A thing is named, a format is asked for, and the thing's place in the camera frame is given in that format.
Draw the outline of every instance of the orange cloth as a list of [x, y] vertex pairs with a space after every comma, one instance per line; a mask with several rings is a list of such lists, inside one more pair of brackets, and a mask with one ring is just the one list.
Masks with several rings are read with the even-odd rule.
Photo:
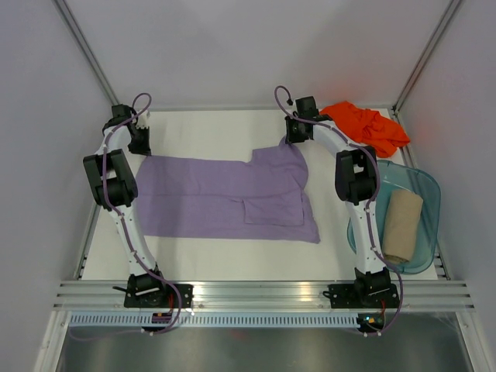
[[390, 157], [398, 147], [410, 143], [403, 128], [379, 111], [357, 108], [344, 101], [327, 106], [320, 113], [329, 115], [353, 141], [371, 145], [379, 157]]

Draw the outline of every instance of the vent grille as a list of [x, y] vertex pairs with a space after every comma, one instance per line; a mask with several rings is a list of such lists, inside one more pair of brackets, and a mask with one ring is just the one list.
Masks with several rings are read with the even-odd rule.
[[[253, 314], [182, 312], [178, 324], [185, 327], [216, 328], [356, 328], [357, 314]], [[73, 312], [71, 326], [161, 327], [152, 323], [152, 313]]]

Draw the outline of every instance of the towel pocket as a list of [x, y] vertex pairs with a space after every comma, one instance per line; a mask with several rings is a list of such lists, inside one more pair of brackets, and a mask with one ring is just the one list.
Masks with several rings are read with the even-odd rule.
[[301, 190], [262, 198], [243, 198], [245, 223], [254, 225], [302, 226]]

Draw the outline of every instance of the black bracket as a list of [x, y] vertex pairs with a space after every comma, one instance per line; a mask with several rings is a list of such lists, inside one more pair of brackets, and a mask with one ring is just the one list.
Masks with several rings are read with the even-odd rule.
[[378, 273], [360, 273], [355, 269], [356, 280], [352, 284], [330, 284], [323, 295], [331, 301], [331, 308], [397, 308], [399, 296], [391, 283], [385, 267]]
[[[102, 132], [130, 119], [133, 115], [136, 115], [136, 110], [128, 105], [112, 106], [112, 118], [103, 126]], [[131, 143], [128, 145], [128, 149], [130, 153], [150, 156], [152, 154], [150, 149], [150, 128], [136, 128], [139, 120], [140, 118], [126, 124], [131, 135]]]
[[[375, 161], [374, 148], [365, 146], [365, 150]], [[339, 199], [344, 202], [358, 205], [360, 201], [370, 199], [377, 187], [377, 175], [369, 157], [358, 149], [337, 153], [334, 185]]]
[[[102, 155], [90, 155], [83, 159], [84, 170], [88, 177], [91, 193], [98, 205], [110, 210], [103, 195]], [[113, 150], [107, 153], [107, 171], [115, 171], [115, 177], [107, 179], [108, 199], [114, 206], [131, 206], [131, 202], [138, 196], [138, 186], [131, 168], [122, 150]]]
[[[328, 115], [320, 115], [313, 97], [304, 97], [294, 101], [296, 112], [294, 116], [298, 118], [323, 122], [331, 120]], [[313, 125], [306, 122], [299, 122], [290, 116], [286, 116], [286, 143], [301, 143], [306, 140], [313, 140]]]
[[[162, 277], [162, 273], [155, 269], [154, 274]], [[193, 300], [193, 286], [190, 284], [175, 284], [181, 294], [181, 308], [190, 308]], [[171, 286], [163, 281], [151, 277], [149, 274], [130, 275], [127, 288], [114, 287], [124, 291], [125, 308], [178, 308], [179, 300]]]

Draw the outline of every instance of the white table surface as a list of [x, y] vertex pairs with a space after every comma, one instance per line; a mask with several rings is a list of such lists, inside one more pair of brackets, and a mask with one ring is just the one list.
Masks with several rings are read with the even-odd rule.
[[[388, 117], [386, 109], [379, 110]], [[154, 155], [250, 161], [253, 149], [276, 146], [285, 133], [278, 110], [152, 112]], [[313, 141], [298, 144], [308, 165], [305, 188], [319, 226], [319, 244], [147, 236], [167, 279], [175, 281], [353, 280], [355, 254], [346, 238], [349, 216], [334, 189], [335, 159]], [[144, 157], [126, 153], [136, 174]], [[403, 164], [400, 151], [392, 160]], [[127, 281], [129, 268], [112, 219], [100, 211], [83, 279]], [[434, 265], [405, 279], [437, 279]]]

